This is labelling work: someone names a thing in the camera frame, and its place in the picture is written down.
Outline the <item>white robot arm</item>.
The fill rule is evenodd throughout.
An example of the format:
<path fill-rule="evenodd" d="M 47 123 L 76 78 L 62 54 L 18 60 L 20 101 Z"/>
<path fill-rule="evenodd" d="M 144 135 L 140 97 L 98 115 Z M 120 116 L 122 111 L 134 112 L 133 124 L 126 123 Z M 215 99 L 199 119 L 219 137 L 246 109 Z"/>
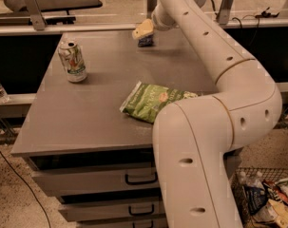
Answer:
<path fill-rule="evenodd" d="M 167 105 L 154 123 L 168 227 L 242 228 L 223 156 L 273 129 L 282 108 L 278 87 L 195 0 L 159 0 L 152 21 L 159 30 L 181 29 L 218 90 Z"/>

